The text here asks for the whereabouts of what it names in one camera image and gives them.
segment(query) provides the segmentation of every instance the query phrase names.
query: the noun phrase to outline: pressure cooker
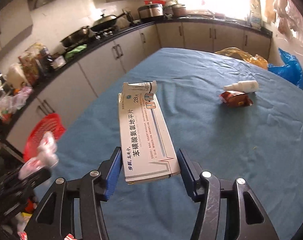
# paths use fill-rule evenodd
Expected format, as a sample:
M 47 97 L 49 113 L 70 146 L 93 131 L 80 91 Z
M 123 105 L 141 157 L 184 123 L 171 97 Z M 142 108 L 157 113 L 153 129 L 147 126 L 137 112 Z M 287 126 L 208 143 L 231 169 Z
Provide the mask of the pressure cooker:
M 157 18 L 162 18 L 164 17 L 163 5 L 153 3 L 141 6 L 138 8 L 138 14 L 142 22 L 150 22 Z

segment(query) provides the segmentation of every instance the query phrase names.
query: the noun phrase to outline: orange plastic bag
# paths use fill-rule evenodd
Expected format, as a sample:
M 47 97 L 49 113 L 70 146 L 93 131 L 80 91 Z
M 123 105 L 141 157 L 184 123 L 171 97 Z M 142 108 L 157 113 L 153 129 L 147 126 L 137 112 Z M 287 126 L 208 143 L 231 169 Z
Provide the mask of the orange plastic bag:
M 241 56 L 241 58 L 245 62 L 251 63 L 253 65 L 256 65 L 258 67 L 261 67 L 261 68 L 267 70 L 267 64 L 268 64 L 267 60 L 257 54 L 255 56 L 252 56 L 248 52 L 244 52 L 243 50 L 238 49 L 238 48 L 226 48 L 221 51 L 217 51 L 215 53 L 219 54 L 219 55 L 224 55 L 227 57 L 230 57 L 232 54 L 236 53 L 239 56 Z

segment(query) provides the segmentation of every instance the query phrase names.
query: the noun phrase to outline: silver bolt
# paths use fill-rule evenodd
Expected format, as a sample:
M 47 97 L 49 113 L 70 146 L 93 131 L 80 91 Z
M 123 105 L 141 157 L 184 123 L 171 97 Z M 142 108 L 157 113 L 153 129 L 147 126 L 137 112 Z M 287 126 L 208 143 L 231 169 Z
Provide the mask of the silver bolt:
M 210 173 L 209 171 L 203 171 L 203 172 L 202 172 L 202 176 L 203 176 L 204 178 L 210 178 L 210 177 L 211 177 L 211 173 Z
M 246 181 L 242 178 L 238 178 L 236 181 L 238 184 L 241 184 L 241 185 L 244 185 L 246 183 Z
M 97 177 L 99 175 L 99 171 L 91 171 L 90 176 Z
M 62 184 L 64 182 L 64 178 L 56 179 L 56 184 Z

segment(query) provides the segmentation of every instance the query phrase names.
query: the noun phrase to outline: white container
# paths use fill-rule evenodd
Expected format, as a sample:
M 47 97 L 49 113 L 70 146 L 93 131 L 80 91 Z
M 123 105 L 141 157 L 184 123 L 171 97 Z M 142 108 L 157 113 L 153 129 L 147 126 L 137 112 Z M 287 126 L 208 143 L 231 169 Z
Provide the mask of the white container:
M 224 86 L 225 91 L 239 91 L 244 93 L 256 92 L 258 91 L 259 86 L 256 80 L 248 80 L 248 81 L 239 81 L 238 83 L 233 83 L 228 86 Z

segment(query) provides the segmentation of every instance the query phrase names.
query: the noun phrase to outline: brown wrapper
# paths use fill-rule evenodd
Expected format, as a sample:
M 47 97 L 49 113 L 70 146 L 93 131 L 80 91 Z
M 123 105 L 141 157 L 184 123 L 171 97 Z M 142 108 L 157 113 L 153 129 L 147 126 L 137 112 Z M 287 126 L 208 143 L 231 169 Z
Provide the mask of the brown wrapper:
M 238 91 L 225 91 L 219 95 L 220 99 L 230 107 L 251 106 L 253 101 L 247 94 Z

